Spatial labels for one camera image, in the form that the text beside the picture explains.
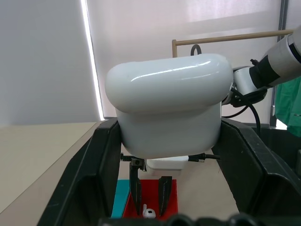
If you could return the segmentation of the blue tray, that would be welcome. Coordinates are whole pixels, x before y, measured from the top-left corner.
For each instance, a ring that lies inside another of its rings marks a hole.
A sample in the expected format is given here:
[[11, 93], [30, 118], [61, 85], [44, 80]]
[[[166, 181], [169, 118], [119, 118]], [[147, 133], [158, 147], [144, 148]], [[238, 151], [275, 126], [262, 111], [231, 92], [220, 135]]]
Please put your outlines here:
[[117, 181], [111, 218], [122, 218], [129, 196], [129, 180], [121, 179]]

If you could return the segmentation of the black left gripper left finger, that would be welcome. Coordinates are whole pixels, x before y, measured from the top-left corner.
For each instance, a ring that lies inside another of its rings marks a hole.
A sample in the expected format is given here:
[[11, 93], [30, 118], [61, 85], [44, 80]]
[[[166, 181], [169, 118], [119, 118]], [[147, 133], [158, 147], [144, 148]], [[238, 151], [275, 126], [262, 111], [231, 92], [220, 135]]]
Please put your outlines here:
[[37, 226], [97, 226], [110, 217], [120, 152], [117, 119], [101, 122], [68, 162]]

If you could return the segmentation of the green cloth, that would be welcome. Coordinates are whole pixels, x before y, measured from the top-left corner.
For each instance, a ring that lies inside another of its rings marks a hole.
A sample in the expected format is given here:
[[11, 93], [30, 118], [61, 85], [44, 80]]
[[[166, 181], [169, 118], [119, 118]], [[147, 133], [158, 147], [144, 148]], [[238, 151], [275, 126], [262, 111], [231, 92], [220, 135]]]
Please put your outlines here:
[[277, 85], [276, 118], [288, 132], [301, 137], [301, 77]]

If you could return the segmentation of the white earbud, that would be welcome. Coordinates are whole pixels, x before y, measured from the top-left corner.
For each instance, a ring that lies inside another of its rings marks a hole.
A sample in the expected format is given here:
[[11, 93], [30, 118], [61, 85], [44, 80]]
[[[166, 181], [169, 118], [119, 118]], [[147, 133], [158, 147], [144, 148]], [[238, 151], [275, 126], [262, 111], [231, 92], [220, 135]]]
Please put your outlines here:
[[142, 216], [143, 216], [143, 218], [154, 219], [154, 218], [156, 218], [156, 212], [155, 212], [155, 210], [148, 208], [147, 204], [143, 204]]

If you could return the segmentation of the wooden rack frame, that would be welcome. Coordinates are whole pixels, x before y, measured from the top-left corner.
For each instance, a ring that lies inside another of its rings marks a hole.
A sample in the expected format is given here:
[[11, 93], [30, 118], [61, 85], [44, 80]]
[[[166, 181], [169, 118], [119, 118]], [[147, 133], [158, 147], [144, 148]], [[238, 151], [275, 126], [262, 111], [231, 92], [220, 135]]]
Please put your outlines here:
[[172, 58], [178, 57], [178, 54], [177, 54], [178, 46], [276, 37], [276, 36], [288, 35], [293, 32], [294, 32], [294, 29], [289, 29], [289, 30], [278, 30], [278, 31], [270, 31], [270, 32], [256, 32], [256, 33], [248, 33], [248, 34], [240, 34], [240, 35], [212, 37], [212, 38], [192, 39], [192, 40], [180, 40], [180, 41], [172, 40]]

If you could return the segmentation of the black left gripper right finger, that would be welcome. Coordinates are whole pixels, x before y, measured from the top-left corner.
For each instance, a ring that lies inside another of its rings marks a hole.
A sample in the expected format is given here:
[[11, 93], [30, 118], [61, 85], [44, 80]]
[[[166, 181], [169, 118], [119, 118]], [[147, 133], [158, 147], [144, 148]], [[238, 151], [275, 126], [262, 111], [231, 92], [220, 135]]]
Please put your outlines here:
[[280, 130], [222, 119], [217, 143], [219, 167], [238, 211], [267, 225], [301, 226], [301, 138]]

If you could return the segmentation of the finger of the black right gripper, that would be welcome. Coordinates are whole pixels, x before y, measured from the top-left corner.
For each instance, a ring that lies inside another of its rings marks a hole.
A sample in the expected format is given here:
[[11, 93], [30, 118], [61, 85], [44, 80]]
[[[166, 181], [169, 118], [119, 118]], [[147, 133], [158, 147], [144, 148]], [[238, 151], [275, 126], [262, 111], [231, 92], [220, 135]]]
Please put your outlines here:
[[130, 164], [129, 181], [130, 181], [130, 193], [135, 205], [137, 215], [141, 214], [141, 200], [142, 200], [142, 188], [141, 182], [138, 177], [139, 166]]
[[159, 215], [163, 216], [167, 210], [170, 194], [172, 191], [172, 177], [162, 176], [158, 180], [158, 208]]

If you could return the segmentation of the red tray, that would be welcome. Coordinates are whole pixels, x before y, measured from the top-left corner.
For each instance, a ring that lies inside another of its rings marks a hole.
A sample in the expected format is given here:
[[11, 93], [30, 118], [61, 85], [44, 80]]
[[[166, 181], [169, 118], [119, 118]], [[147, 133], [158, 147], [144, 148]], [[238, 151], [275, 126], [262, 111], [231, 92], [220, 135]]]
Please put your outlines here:
[[[142, 202], [147, 208], [153, 209], [156, 213], [156, 219], [167, 220], [169, 217], [178, 213], [178, 199], [177, 199], [177, 180], [172, 180], [172, 190], [169, 197], [167, 209], [162, 216], [159, 216], [158, 204], [158, 180], [154, 179], [141, 179], [142, 185]], [[129, 193], [127, 203], [122, 215], [123, 218], [143, 218], [142, 210], [140, 215], [136, 213], [136, 208], [131, 193]]]

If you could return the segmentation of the white earbuds charging case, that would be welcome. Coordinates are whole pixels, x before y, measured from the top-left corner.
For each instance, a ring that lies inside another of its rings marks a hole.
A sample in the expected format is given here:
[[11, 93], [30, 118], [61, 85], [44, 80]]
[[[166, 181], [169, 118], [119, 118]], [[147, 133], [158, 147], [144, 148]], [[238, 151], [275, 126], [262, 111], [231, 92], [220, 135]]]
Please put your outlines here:
[[156, 159], [211, 149], [233, 69], [219, 54], [122, 63], [106, 76], [122, 142], [135, 157]]

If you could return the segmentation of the grey metal pole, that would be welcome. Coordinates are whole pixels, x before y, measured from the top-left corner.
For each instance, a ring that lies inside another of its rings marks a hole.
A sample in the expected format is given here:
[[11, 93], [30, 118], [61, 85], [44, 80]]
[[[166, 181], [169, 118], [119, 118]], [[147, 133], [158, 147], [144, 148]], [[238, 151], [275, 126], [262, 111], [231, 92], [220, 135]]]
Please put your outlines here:
[[[279, 22], [278, 22], [278, 30], [280, 31], [286, 29], [288, 5], [289, 5], [289, 0], [281, 0]], [[274, 87], [272, 89], [272, 99], [271, 99], [271, 109], [270, 109], [270, 119], [269, 119], [269, 125], [271, 127], [276, 127], [277, 125], [277, 118], [275, 113], [276, 92], [277, 92], [277, 88]]]

